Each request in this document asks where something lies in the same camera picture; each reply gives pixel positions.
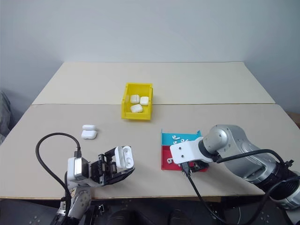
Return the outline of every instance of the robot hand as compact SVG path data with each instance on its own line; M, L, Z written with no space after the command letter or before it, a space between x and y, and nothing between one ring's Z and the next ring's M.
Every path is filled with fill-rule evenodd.
M39 154L41 143L55 135L67 136L77 145L74 157L68 159L65 182L47 167ZM77 225L90 206L90 187L117 183L135 170L130 146L118 146L111 149L105 154L98 155L98 160L91 163L82 157L77 139L66 133L52 133L44 136L36 145L36 156L42 167L65 189L65 197L62 198L60 208L51 225Z
M270 198L282 208L292 211L300 207L299 180L284 182L299 174L288 169L293 161L284 162L272 150L259 150L238 126L216 125L205 137L174 144L170 149L174 163L180 164L187 176L190 176L189 161L224 162L232 173L264 192L277 184ZM266 152L275 155L279 162Z

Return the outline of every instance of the earbud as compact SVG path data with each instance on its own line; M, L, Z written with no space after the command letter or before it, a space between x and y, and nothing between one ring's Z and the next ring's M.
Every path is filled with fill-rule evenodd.
M176 137L176 135L173 135L172 138L173 138L173 140L178 140L178 139L180 139L180 137Z
M173 162L173 158L167 158L167 163L171 164Z

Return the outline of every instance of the beige tabletop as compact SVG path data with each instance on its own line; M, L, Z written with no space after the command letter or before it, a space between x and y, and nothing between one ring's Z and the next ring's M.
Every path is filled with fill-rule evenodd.
M152 83L155 105L274 103L243 62L64 62L33 104L120 105L127 82Z
M59 199L61 186L41 167L35 156L39 139L52 132L78 138L82 156L97 159L118 145L131 145L135 171L117 184L93 189L94 198L195 196L179 171L162 171L161 129L165 132L202 134L216 124L236 124L260 148L275 150L284 160L295 160L300 171L300 130L275 104L154 105L151 121L120 118L120 105L32 105L0 146L0 197ZM99 129L94 140L80 138L83 124ZM41 145L41 157L61 179L75 143L52 137ZM193 174L202 195L251 195L262 191L229 172L222 164L210 164L207 172Z

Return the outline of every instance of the yellow bin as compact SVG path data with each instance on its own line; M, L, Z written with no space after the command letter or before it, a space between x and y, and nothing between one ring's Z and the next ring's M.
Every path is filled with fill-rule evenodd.
M142 112L131 112L130 107L134 105L130 103L131 95L149 97L148 105L142 105ZM122 99L121 117L129 120L150 120L152 113L152 95L153 89L151 83L127 83Z

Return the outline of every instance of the black cable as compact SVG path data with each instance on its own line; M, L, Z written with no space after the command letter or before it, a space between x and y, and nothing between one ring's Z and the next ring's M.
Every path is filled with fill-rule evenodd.
M62 135L62 136L67 136L69 138L72 138L77 145L77 151L75 151L75 155L77 155L78 157L81 156L81 148L80 148L80 144L77 141L76 138L74 138L72 135L66 134L66 133L52 133L52 134L48 134L45 137L43 137L41 140L38 141L37 145L36 145L36 156L37 159L39 161L39 163L42 165L42 167L57 181L59 182L59 184L65 189L65 198L64 200L66 201L66 214L64 216L64 221L67 219L69 211L70 211L70 207L71 207L71 194L70 191L68 189L68 185L67 185L67 172L65 173L65 183L57 176L55 175L55 173L53 173L48 166L46 166L46 164L43 162L40 154L39 154L39 147L41 145L41 143L47 139L48 137L51 136L55 136L55 135Z
M222 219L221 217L219 217L214 211L211 210L211 208L206 204L206 202L203 200L202 196L200 195L197 187L195 186L193 180L191 179L190 176L187 177L189 182L191 183L191 185L193 186L199 200L204 204L205 208L209 211L209 213L211 213L215 218L217 218L219 221L221 221L222 223L226 224L226 225L239 225L239 224L233 224L233 223L228 223L226 222L224 219ZM291 182L291 181L295 181L295 180L300 180L300 176L295 176L295 177L290 177L286 180L282 180L276 184L274 184L262 197L262 200L260 201L257 210L255 211L254 215L248 220L248 222L241 224L241 225L250 225L251 223L253 223L255 221L255 219L257 218L257 216L259 215L259 213L261 212L261 210L263 209L265 203L267 202L270 194L272 193L272 191L280 184L284 183L284 182Z
M273 156L275 156L279 160L279 162L281 164L285 163L283 161L283 159L275 151L270 150L270 149L260 149L260 150L255 150L255 151L250 151L250 152L238 154L238 155L235 155L235 156L221 158L221 159L218 159L216 161L216 163L223 163L223 162L227 162L227 161L230 161L230 160L234 160L234 159L238 159L238 158L243 158L243 157L247 157L247 156L252 156L252 155L257 155L257 154L262 154L262 153L272 154Z

